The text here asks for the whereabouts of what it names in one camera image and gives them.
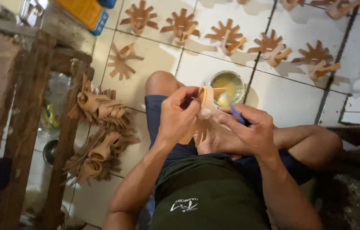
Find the glue brush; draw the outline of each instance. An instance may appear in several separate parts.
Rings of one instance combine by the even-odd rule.
[[[217,100],[217,104],[221,107],[229,107],[231,109],[231,114],[234,116],[234,118],[237,120],[237,122],[245,125],[245,126],[249,126],[251,123],[249,123],[249,121],[247,119],[245,119],[241,113],[237,112],[237,110],[235,110],[234,106],[232,106],[232,104],[230,103],[229,97],[227,95],[227,93],[223,93],[220,95],[220,97]]]

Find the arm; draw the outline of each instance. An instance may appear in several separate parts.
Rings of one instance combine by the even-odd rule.
[[[278,227],[322,229],[322,223],[312,205],[279,158],[274,144],[272,117],[264,111],[244,105],[237,105],[236,110],[250,121],[249,127],[238,123],[229,115],[220,117],[219,122],[234,131],[247,152],[254,154],[258,160],[265,204]]]
[[[189,131],[200,111],[201,106],[196,100],[186,106],[187,109],[182,109],[182,102],[196,97],[197,93],[198,87],[182,87],[163,101],[156,141],[117,188],[109,204],[103,229],[134,229],[139,212],[154,189],[164,160]]]

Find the knee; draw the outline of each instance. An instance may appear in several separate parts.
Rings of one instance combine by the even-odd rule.
[[[146,86],[156,85],[156,84],[166,84],[169,82],[176,82],[176,78],[173,74],[166,71],[156,71],[149,76],[146,81]]]
[[[336,153],[343,149],[342,138],[336,133],[320,125],[314,125],[313,129],[315,134],[323,138],[324,143],[329,146],[333,152]]]

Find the stack of leather pieces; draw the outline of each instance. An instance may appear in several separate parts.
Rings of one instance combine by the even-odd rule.
[[[99,126],[99,131],[86,139],[85,144],[65,163],[63,171],[70,176],[63,184],[73,180],[70,186],[85,181],[91,186],[91,179],[109,180],[111,171],[120,171],[118,155],[128,145],[140,142],[135,136],[135,129],[130,126],[125,104],[115,100],[115,91],[101,91],[101,88],[91,91],[91,82],[86,76],[82,88],[77,95],[77,104],[68,115],[79,119],[79,122]]]

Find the green t-shirt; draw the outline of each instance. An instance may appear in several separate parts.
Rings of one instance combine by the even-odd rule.
[[[265,205],[227,160],[188,158],[157,182],[149,230],[270,229]]]

